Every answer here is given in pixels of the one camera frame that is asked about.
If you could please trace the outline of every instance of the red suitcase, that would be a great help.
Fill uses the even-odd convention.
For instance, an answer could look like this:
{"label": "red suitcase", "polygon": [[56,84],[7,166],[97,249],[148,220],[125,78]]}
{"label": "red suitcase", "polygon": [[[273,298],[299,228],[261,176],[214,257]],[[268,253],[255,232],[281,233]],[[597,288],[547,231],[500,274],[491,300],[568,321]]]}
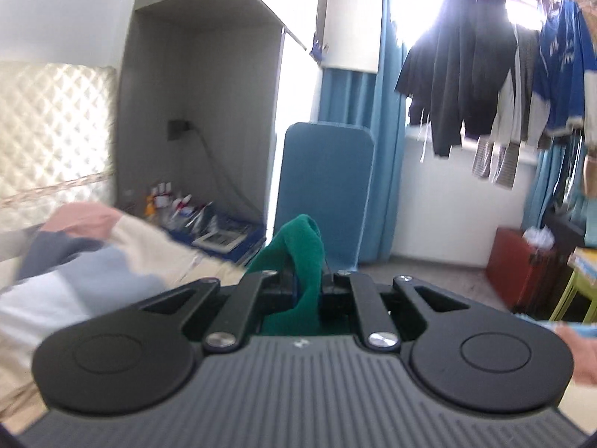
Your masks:
{"label": "red suitcase", "polygon": [[485,274],[508,308],[525,310],[554,257],[554,249],[529,245],[520,230],[498,227]]}

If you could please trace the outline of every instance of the green cloth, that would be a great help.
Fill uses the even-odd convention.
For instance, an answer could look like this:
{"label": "green cloth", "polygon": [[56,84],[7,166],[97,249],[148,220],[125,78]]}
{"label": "green cloth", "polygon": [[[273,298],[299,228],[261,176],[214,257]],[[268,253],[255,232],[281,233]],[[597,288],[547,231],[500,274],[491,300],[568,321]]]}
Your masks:
{"label": "green cloth", "polygon": [[272,242],[259,252],[249,266],[249,273],[266,269],[282,271],[292,262],[301,288],[296,307],[263,319],[262,335],[321,335],[318,302],[324,260],[319,228],[304,214],[284,224]]}

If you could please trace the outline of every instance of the floor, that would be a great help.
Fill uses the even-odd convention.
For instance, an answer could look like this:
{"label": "floor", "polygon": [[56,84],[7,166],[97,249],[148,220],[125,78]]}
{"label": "floor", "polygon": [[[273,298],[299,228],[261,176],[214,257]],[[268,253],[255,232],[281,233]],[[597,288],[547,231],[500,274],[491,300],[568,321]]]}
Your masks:
{"label": "floor", "polygon": [[507,311],[480,268],[392,257],[388,263],[361,266],[359,271],[368,274],[376,283],[386,284],[392,284],[395,276],[410,275],[497,310]]}

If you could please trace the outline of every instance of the stool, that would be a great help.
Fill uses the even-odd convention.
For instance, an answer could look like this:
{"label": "stool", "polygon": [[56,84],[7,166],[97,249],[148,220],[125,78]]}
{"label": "stool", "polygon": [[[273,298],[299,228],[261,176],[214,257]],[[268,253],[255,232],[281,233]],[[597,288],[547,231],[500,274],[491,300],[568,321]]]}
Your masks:
{"label": "stool", "polygon": [[563,291],[562,296],[557,302],[557,307],[549,317],[549,321],[562,320],[566,310],[572,303],[574,296],[580,293],[591,300],[589,311],[584,316],[583,323],[593,323],[597,321],[597,287],[591,283],[581,271],[574,267],[568,286]]}

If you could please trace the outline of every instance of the quilted headboard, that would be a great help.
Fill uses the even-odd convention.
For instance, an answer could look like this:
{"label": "quilted headboard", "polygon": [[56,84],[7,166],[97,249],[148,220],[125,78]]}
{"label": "quilted headboard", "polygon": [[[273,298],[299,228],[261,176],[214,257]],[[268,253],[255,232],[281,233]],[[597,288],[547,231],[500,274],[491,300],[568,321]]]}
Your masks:
{"label": "quilted headboard", "polygon": [[0,62],[0,231],[112,203],[115,97],[112,68]]}

